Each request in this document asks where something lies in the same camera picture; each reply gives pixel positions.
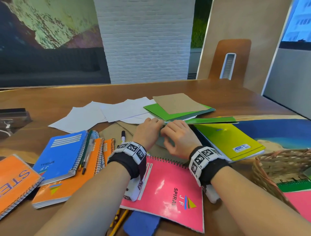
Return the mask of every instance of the orange notebook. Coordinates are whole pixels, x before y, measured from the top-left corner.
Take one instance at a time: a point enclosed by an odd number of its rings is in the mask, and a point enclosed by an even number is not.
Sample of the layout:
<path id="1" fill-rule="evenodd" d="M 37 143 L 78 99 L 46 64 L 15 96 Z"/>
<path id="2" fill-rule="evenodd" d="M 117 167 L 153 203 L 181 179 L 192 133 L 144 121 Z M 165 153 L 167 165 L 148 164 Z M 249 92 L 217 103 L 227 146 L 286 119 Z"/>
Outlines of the orange notebook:
<path id="1" fill-rule="evenodd" d="M 75 191 L 101 170 L 103 147 L 104 139 L 95 139 L 84 175 L 82 174 L 82 169 L 79 169 L 73 177 L 40 187 L 32 200 L 33 207 L 38 209 L 67 201 Z"/>
<path id="2" fill-rule="evenodd" d="M 115 148 L 116 139 L 108 139 L 104 142 L 104 158 L 102 168 L 107 165 L 108 157 L 113 153 Z"/>
<path id="3" fill-rule="evenodd" d="M 16 207 L 43 180 L 17 155 L 0 161 L 0 219 Z"/>

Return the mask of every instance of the basket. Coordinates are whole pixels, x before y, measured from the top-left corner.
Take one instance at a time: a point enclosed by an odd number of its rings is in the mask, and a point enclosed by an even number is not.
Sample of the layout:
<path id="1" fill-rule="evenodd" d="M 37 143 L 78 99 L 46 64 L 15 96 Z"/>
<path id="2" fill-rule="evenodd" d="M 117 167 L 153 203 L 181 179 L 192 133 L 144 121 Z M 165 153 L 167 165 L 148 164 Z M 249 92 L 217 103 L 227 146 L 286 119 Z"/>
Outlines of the basket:
<path id="1" fill-rule="evenodd" d="M 307 179 L 302 172 L 309 166 L 311 149 L 289 149 L 258 155 L 252 167 L 252 181 L 297 211 L 276 184 Z"/>

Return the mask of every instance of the wooden chair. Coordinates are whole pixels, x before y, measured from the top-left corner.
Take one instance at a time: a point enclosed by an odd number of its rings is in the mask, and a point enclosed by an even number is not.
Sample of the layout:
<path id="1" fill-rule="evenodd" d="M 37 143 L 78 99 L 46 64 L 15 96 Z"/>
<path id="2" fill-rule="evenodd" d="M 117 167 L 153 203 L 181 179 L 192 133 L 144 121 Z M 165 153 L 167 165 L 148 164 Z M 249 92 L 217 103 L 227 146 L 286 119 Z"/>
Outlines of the wooden chair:
<path id="1" fill-rule="evenodd" d="M 227 53 L 235 53 L 231 80 L 243 84 L 252 41 L 250 39 L 224 39 L 218 42 L 215 50 L 209 79 L 219 79 Z"/>

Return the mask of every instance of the table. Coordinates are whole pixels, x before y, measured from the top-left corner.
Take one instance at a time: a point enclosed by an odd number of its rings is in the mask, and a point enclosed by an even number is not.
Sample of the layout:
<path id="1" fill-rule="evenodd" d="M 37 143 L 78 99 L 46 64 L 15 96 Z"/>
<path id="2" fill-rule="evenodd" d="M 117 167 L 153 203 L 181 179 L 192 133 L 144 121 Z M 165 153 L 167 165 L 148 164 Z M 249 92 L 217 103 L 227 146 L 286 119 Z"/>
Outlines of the table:
<path id="1" fill-rule="evenodd" d="M 91 101 L 118 103 L 126 99 L 185 93 L 193 100 L 216 108 L 203 117 L 237 115 L 293 115 L 288 109 L 242 88 L 234 81 L 188 80 L 127 85 L 65 86 L 27 88 L 0 92 L 0 107 L 26 108 L 32 122 L 0 143 L 0 156 L 18 154 L 25 161 L 35 163 L 51 137 L 66 134 L 47 125 L 65 117 L 73 106 L 85 106 Z M 101 131 L 111 123 L 97 124 Z M 251 161 L 234 165 L 245 176 L 250 174 Z M 34 235 L 63 204 L 35 210 L 29 200 L 0 220 L 1 236 Z M 243 235 L 221 202 L 211 204 L 204 196 L 206 235 Z M 120 230 L 117 235 L 126 235 Z M 155 235 L 201 235 L 176 223 L 162 220 Z"/>

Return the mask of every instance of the forearm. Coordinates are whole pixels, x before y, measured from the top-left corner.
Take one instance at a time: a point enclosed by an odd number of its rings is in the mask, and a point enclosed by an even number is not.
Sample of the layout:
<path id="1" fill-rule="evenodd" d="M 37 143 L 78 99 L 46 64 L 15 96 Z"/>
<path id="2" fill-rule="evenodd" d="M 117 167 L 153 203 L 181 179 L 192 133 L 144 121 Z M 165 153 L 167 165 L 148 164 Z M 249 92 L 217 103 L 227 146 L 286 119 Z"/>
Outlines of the forearm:
<path id="1" fill-rule="evenodd" d="M 311 224 L 230 167 L 211 183 L 246 235 L 309 235 Z"/>
<path id="2" fill-rule="evenodd" d="M 120 207 L 130 178 L 121 164 L 109 163 L 76 191 L 36 236 L 103 235 Z"/>

